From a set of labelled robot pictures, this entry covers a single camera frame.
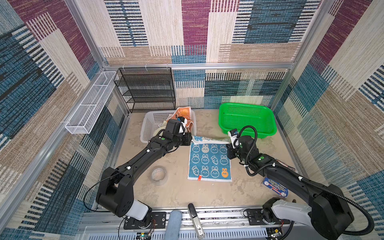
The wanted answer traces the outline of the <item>blue bunny pattern towel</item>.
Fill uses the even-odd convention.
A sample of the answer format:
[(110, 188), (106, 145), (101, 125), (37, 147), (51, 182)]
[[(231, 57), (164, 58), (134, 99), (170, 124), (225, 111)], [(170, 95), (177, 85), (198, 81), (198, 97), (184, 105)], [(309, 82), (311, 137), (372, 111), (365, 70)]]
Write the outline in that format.
[(226, 140), (193, 136), (188, 179), (197, 181), (231, 182), (231, 160)]

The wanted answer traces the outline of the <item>orange pattern towel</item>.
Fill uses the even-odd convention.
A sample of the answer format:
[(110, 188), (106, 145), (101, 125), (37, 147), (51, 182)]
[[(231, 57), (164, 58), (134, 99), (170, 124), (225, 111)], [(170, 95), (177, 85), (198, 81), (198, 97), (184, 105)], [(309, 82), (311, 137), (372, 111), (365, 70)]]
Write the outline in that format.
[(194, 120), (193, 120), (193, 116), (192, 116), (191, 107), (177, 108), (176, 111), (172, 115), (170, 115), (166, 121), (168, 122), (171, 119), (176, 120), (177, 118), (180, 118), (180, 117), (187, 120), (186, 130), (187, 130), (187, 132), (192, 133), (193, 127), (194, 127)]

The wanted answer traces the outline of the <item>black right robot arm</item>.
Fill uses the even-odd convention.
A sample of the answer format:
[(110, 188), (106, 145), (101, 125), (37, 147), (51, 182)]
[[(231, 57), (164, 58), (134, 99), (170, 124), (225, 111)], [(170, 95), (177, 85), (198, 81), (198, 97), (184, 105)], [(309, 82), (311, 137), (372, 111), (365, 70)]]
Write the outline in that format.
[(354, 235), (347, 227), (355, 219), (350, 206), (358, 205), (346, 198), (339, 187), (311, 181), (273, 157), (261, 154), (250, 136), (239, 137), (226, 148), (229, 159), (238, 158), (249, 176), (261, 175), (273, 180), (305, 201), (300, 205), (271, 198), (261, 210), (266, 223), (279, 220), (301, 223), (313, 227), (327, 240), (336, 240), (342, 234)]

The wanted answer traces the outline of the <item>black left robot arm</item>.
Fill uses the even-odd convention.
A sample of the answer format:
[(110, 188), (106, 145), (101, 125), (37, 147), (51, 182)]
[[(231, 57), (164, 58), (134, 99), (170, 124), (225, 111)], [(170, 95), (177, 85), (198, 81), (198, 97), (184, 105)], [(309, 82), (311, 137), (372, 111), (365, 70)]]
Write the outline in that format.
[(118, 217), (129, 217), (143, 227), (153, 222), (152, 208), (135, 200), (136, 180), (157, 160), (175, 151), (179, 146), (189, 146), (192, 134), (186, 130), (185, 118), (171, 119), (166, 128), (149, 140), (147, 146), (125, 164), (108, 167), (102, 174), (96, 203)]

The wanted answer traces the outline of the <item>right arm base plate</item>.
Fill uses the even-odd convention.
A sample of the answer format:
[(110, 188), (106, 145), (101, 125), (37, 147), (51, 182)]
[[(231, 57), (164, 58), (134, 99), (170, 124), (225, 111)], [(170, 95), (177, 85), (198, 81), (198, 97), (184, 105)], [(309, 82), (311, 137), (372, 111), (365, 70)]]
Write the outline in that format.
[(267, 225), (289, 225), (291, 223), (290, 220), (276, 220), (275, 222), (267, 222), (264, 220), (263, 215), (261, 213), (262, 209), (245, 209), (243, 210), (243, 216), (248, 219), (249, 224), (251, 226), (267, 226)]

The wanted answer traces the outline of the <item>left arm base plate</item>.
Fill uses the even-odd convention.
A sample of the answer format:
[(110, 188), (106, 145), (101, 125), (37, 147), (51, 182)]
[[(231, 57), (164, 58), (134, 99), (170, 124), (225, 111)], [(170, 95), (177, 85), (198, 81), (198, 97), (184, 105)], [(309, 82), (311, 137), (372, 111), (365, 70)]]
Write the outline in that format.
[(151, 212), (148, 217), (148, 222), (138, 221), (134, 218), (128, 218), (124, 222), (124, 230), (150, 230), (150, 229), (164, 229), (167, 220), (166, 212)]

